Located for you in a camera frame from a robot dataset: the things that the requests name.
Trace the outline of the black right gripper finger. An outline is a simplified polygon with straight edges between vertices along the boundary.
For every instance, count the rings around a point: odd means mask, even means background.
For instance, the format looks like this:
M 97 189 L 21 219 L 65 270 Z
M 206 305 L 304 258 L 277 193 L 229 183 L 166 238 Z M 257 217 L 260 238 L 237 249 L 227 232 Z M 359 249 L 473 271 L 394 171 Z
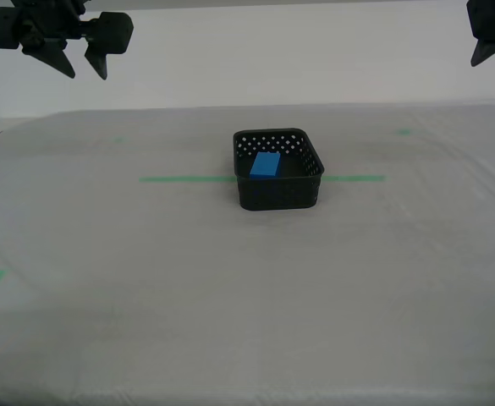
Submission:
M 101 79 L 107 78 L 107 56 L 126 53 L 133 31 L 133 21 L 126 13 L 102 12 L 84 23 L 85 58 Z
M 43 33 L 21 7 L 0 8 L 0 49 L 16 50 L 73 79 L 75 71 L 64 53 L 67 41 Z

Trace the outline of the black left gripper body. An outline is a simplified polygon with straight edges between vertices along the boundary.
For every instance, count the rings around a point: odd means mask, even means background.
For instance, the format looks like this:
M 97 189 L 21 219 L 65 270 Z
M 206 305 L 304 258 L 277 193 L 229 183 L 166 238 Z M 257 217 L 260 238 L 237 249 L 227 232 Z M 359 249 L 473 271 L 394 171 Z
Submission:
M 495 0 L 469 0 L 466 4 L 472 35 L 495 41 Z

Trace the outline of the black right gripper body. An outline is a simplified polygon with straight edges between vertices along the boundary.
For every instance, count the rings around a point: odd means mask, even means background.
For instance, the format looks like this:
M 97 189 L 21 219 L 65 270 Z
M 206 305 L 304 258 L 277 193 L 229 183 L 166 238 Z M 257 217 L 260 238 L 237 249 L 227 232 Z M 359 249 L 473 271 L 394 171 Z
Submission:
M 99 19 L 84 21 L 85 0 L 12 1 L 19 11 L 9 38 L 9 48 L 17 49 L 30 34 L 50 40 L 94 41 L 99 37 Z

